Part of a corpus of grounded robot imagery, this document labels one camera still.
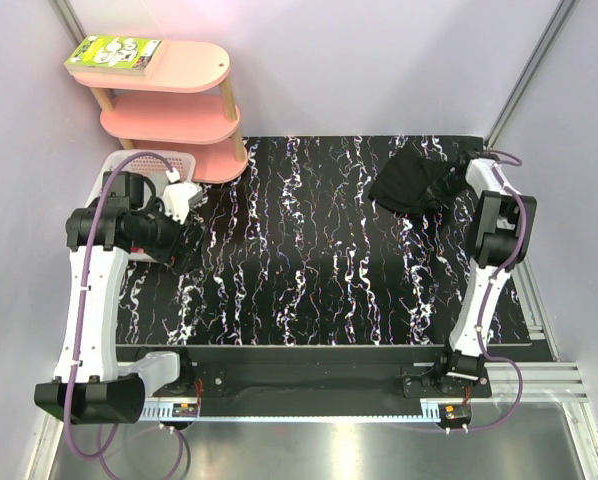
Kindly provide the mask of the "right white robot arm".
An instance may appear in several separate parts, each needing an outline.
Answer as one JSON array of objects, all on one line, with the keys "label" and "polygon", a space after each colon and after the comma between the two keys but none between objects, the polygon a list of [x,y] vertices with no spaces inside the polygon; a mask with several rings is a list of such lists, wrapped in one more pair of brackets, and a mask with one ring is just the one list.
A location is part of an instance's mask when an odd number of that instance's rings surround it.
[{"label": "right white robot arm", "polygon": [[479,384],[485,364],[502,362],[488,353],[490,326],[500,294],[528,252],[537,200],[512,186],[502,167],[522,165],[501,150],[467,154],[465,180],[478,196],[467,235],[469,280],[458,320],[430,372],[443,396],[460,396]]}]

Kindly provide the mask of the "black printed t shirt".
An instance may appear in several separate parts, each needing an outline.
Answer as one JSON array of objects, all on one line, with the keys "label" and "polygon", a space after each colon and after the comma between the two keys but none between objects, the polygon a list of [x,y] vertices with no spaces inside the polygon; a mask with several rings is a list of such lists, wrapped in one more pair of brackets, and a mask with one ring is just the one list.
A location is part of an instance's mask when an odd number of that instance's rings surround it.
[{"label": "black printed t shirt", "polygon": [[369,190],[369,198],[398,214],[423,215],[428,209],[426,187],[452,163],[434,161],[411,147],[403,147],[387,161]]}]

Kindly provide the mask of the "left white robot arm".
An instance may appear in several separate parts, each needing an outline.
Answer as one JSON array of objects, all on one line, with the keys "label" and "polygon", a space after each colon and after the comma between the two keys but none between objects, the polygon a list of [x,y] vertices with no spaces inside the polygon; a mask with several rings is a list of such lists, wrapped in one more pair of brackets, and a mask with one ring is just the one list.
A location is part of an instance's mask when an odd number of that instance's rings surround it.
[{"label": "left white robot arm", "polygon": [[52,378],[34,389],[34,403],[77,424],[135,423],[144,401],[164,387],[175,396],[194,386],[195,372],[176,353],[149,354],[118,364],[120,289],[130,256],[139,249],[177,274],[193,263],[185,223],[202,196],[199,185],[166,171],[151,176],[107,172],[101,191],[66,222],[71,293],[63,347]]}]

